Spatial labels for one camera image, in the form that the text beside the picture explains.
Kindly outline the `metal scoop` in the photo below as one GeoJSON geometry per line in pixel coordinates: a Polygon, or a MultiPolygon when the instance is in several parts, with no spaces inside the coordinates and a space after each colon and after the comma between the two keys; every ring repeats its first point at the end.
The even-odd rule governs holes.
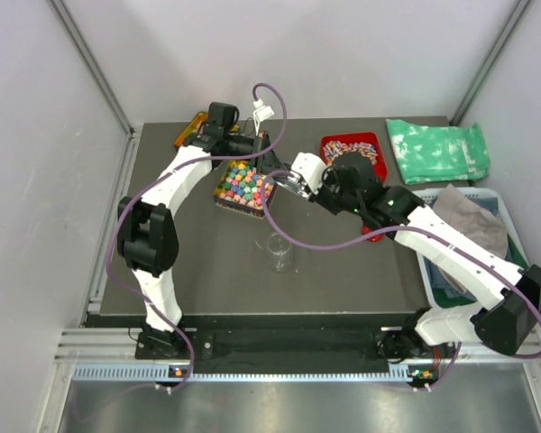
{"type": "Polygon", "coordinates": [[[279,174],[274,177],[275,183],[286,191],[307,199],[310,195],[306,182],[299,175],[279,174]]]}

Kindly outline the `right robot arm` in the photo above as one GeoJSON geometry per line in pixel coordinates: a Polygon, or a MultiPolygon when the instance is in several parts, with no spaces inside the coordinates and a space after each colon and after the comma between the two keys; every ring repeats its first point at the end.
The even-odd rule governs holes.
{"type": "Polygon", "coordinates": [[[372,232],[396,227],[392,240],[427,258],[474,296],[473,304],[417,313],[402,336],[410,355],[421,357],[449,342],[481,343],[502,355],[518,355],[541,318],[540,267],[522,269],[488,252],[413,192],[384,186],[371,160],[358,152],[330,165],[300,153],[292,169],[304,181],[309,201],[334,215],[353,213],[372,232]]]}

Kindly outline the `clear glass jar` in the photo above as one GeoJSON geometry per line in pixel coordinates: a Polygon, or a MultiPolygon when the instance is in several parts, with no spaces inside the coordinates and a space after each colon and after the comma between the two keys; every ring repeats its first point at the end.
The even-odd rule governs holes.
{"type": "Polygon", "coordinates": [[[293,263],[294,247],[280,233],[274,231],[255,241],[269,270],[286,272],[293,263]]]}

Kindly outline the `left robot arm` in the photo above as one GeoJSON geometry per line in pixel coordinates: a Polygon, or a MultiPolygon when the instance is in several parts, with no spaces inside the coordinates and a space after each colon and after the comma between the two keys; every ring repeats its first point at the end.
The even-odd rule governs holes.
{"type": "Polygon", "coordinates": [[[162,174],[133,198],[118,206],[112,244],[137,280],[146,308],[139,343],[145,353],[165,358],[190,348],[179,329],[182,311],[177,302],[172,268],[179,255],[174,216],[192,189],[222,161],[262,164],[277,141],[257,130],[253,138],[235,131],[238,109],[212,103],[206,120],[189,133],[162,174]]]}

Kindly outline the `speckled tin pastel star candies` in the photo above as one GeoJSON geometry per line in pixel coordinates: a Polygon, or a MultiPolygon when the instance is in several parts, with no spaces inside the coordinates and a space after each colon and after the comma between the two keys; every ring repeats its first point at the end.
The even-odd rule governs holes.
{"type": "Polygon", "coordinates": [[[264,179],[248,161],[230,161],[213,191],[214,202],[250,217],[265,218],[262,200],[270,207],[278,185],[270,180],[263,187],[264,179]]]}

